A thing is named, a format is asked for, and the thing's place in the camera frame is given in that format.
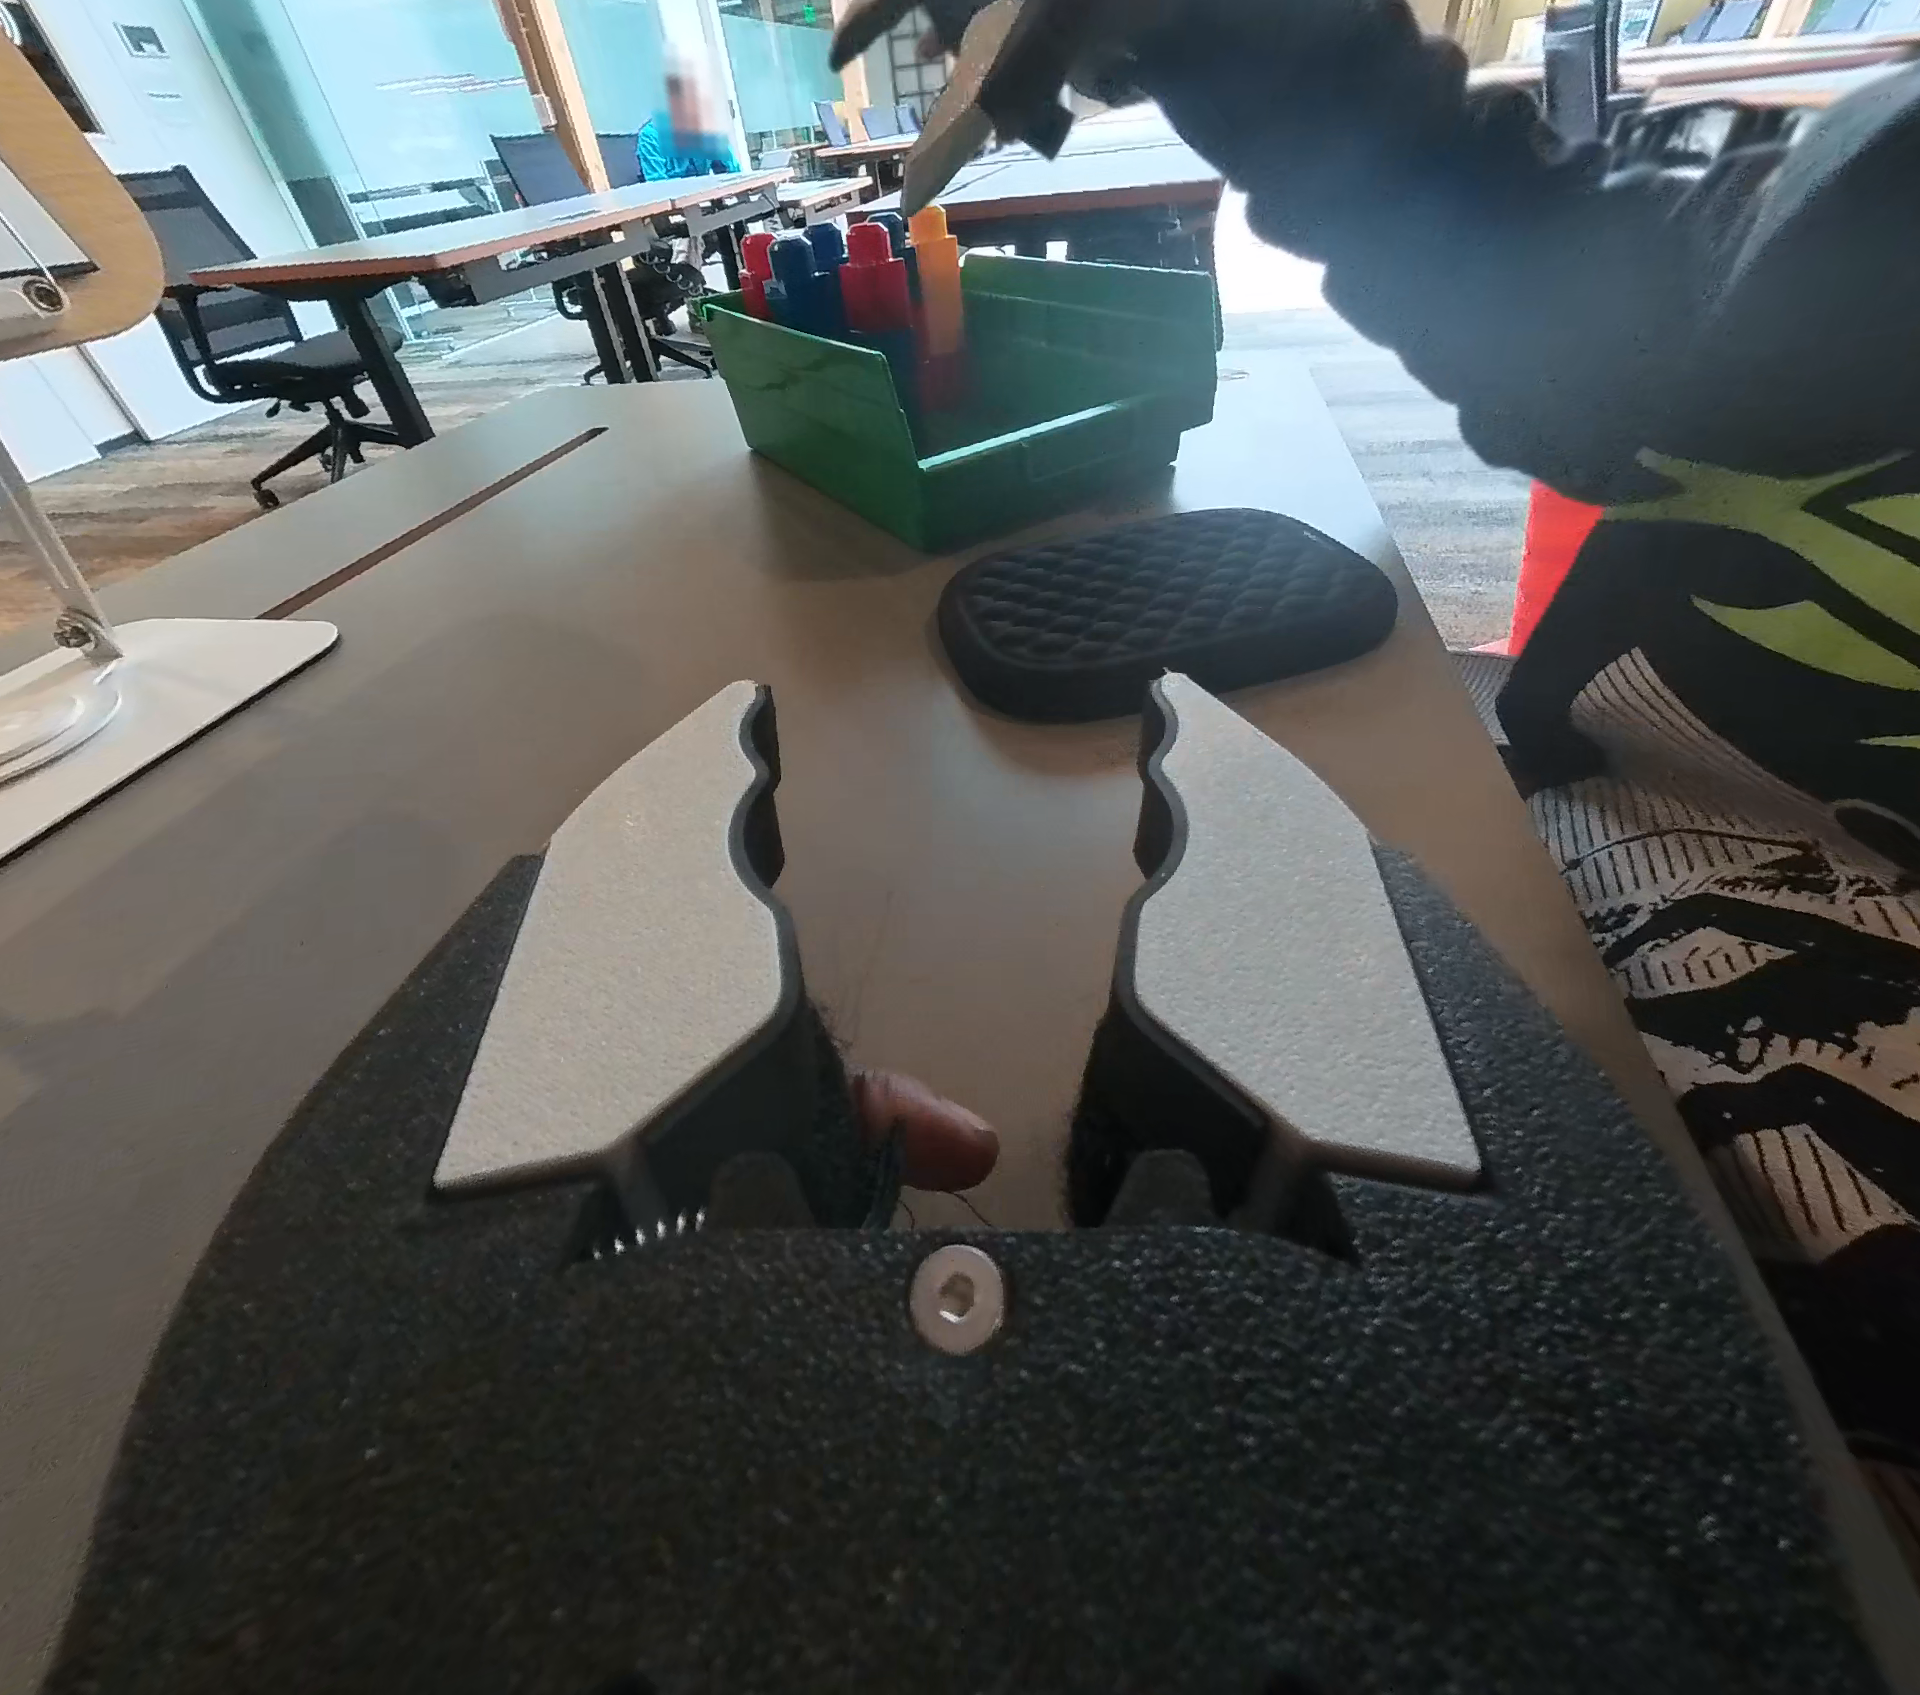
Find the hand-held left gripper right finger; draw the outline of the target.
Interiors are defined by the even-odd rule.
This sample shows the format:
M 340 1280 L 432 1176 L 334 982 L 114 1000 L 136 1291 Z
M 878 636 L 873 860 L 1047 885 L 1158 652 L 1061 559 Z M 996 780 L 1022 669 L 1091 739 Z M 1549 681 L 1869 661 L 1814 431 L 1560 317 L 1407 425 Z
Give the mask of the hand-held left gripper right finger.
M 1311 1171 L 1472 1192 L 1475 1127 L 1364 824 L 1191 677 L 1151 687 L 1143 738 L 1115 1000 L 1191 1081 L 1178 1106 L 1126 1082 L 1145 1141 L 1173 1118 L 1252 1141 L 1233 1195 Z

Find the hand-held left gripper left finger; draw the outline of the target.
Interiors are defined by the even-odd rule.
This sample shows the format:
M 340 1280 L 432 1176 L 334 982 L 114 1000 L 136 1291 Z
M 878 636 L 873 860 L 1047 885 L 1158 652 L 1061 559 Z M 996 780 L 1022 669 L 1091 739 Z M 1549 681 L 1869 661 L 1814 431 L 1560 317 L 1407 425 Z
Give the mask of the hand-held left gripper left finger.
M 733 681 L 596 787 L 535 872 L 438 1163 L 443 1195 L 602 1182 L 703 1195 L 776 1145 L 804 1079 L 764 1062 L 799 1027 L 804 972 L 778 894 L 772 690 Z

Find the cluster of colourful mega blocks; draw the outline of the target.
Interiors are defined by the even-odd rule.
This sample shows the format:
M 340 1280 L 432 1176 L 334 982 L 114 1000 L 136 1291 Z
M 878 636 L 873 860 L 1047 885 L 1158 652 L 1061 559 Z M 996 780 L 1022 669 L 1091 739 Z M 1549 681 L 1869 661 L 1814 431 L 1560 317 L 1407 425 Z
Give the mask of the cluster of colourful mega blocks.
M 739 262 L 749 317 L 880 355 L 912 417 L 960 406 L 963 355 L 933 347 L 918 253 L 900 215 L 752 235 Z

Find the green plastic bin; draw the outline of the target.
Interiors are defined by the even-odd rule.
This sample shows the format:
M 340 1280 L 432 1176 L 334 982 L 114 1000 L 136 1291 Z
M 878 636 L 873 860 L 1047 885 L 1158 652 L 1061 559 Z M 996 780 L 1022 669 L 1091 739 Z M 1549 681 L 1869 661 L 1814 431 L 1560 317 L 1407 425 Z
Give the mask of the green plastic bin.
M 749 452 L 920 554 L 1000 540 L 1176 462 L 1217 401 L 1205 271 L 963 258 L 967 345 L 935 408 L 869 345 L 705 304 Z

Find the person's right forearm black sleeve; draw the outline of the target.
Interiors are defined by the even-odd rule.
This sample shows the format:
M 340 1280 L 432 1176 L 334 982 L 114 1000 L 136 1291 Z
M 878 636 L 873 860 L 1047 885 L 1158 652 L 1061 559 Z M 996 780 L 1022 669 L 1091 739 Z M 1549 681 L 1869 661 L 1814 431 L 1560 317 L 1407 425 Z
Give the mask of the person's right forearm black sleeve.
M 1151 100 L 1487 465 L 1614 508 L 1658 461 L 1798 480 L 1916 453 L 1916 68 L 1689 178 L 1562 145 L 1405 0 L 1158 14 Z

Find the person's right hand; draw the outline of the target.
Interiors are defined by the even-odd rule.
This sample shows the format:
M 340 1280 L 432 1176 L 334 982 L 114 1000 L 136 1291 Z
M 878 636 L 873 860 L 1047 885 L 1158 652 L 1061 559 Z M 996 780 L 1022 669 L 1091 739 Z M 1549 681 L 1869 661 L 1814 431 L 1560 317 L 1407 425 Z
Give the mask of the person's right hand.
M 1074 100 L 1130 109 L 1158 100 L 1170 75 L 1173 30 L 1192 0 L 1078 0 L 1078 41 L 1068 50 Z

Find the person's left hand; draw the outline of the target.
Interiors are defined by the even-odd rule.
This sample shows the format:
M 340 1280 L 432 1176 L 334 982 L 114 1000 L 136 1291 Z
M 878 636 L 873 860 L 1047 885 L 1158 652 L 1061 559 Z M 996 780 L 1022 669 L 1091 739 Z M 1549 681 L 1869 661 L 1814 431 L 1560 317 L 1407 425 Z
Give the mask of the person's left hand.
M 894 1155 L 902 1187 L 963 1195 L 996 1171 L 1000 1140 L 963 1104 L 916 1079 L 865 1067 L 850 1070 L 850 1087 L 865 1144 Z

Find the wood-topped office table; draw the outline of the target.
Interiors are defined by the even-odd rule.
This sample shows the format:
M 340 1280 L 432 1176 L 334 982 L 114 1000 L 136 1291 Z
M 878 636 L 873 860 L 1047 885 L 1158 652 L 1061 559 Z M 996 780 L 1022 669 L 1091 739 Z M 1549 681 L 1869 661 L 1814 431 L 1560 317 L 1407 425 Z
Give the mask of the wood-topped office table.
M 703 240 L 778 217 L 781 184 L 781 172 L 636 184 L 405 235 L 198 267 L 186 286 L 325 304 L 367 367 L 400 446 L 412 449 L 429 442 L 435 431 L 400 365 L 398 347 L 372 314 L 375 296 L 418 284 L 447 310 L 475 310 L 584 277 L 590 331 L 605 381 L 649 385 L 658 381 L 661 367 L 630 267 L 662 243 L 662 226 L 682 224 Z
M 1024 217 L 1117 217 L 1145 208 L 1217 210 L 1225 181 L 1158 103 L 1103 109 L 1074 123 L 1054 157 L 992 149 L 935 196 L 950 228 Z

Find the black quilted wrist rest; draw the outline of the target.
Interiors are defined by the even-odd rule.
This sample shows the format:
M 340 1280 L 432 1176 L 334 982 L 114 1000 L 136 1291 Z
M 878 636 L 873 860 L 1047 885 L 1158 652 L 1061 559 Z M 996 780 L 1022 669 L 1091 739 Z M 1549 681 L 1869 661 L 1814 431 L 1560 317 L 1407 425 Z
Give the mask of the black quilted wrist rest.
M 972 561 L 935 627 L 959 683 L 1020 724 L 1136 717 L 1163 677 L 1214 696 L 1379 650 L 1396 584 L 1301 520 L 1189 510 Z

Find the person's white patterned pants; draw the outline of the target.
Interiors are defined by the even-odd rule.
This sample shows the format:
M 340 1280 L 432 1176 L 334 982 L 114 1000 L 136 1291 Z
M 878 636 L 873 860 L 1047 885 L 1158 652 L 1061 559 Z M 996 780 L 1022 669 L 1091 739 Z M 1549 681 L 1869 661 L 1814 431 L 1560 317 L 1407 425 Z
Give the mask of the person's white patterned pants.
M 1750 1249 L 1916 1302 L 1916 820 L 1820 799 L 1644 650 L 1570 703 L 1535 830 Z

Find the orange traffic cone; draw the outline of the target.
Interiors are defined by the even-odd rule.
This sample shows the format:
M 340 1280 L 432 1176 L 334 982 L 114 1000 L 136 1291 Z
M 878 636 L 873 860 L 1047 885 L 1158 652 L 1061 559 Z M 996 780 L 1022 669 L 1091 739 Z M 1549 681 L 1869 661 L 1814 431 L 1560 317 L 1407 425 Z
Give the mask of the orange traffic cone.
M 1530 483 L 1514 613 L 1506 636 L 1507 655 L 1524 652 L 1603 514 L 1603 508 L 1570 500 L 1544 483 Z

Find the instruction sign stand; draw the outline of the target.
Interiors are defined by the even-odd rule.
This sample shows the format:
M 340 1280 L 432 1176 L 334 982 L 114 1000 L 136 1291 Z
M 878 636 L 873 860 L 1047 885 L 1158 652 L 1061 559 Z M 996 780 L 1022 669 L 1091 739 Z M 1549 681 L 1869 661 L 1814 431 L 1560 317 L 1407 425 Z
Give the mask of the instruction sign stand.
M 3 42 L 3 361 L 129 331 L 162 293 L 135 199 Z M 55 602 L 53 650 L 3 678 L 3 863 L 74 824 L 338 643 L 326 622 L 110 622 L 3 452 L 6 512 Z

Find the person's black green top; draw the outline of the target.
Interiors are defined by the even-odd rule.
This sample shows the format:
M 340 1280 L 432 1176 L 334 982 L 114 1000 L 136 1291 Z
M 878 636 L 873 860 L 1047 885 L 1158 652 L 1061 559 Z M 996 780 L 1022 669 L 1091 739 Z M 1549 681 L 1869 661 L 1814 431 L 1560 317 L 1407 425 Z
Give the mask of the person's black green top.
M 1916 878 L 1916 449 L 1633 469 L 1501 690 L 1524 780 L 1751 804 Z

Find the black mesh office chair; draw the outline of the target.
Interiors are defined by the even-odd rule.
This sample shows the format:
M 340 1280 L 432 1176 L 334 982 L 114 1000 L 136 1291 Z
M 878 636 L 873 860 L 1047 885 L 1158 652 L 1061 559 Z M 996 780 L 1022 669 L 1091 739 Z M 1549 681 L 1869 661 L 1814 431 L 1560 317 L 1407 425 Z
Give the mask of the black mesh office chair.
M 192 172 L 179 164 L 124 172 L 120 184 L 155 237 L 162 258 L 155 319 L 189 387 L 212 406 L 325 417 L 317 432 L 254 475 L 259 508 L 276 510 L 276 482 L 300 465 L 317 462 L 330 483 L 340 483 L 370 449 L 401 446 L 391 424 L 372 418 L 361 397 L 370 371 L 348 334 L 306 336 L 286 300 L 198 282 L 201 271 L 252 263 L 254 251 Z

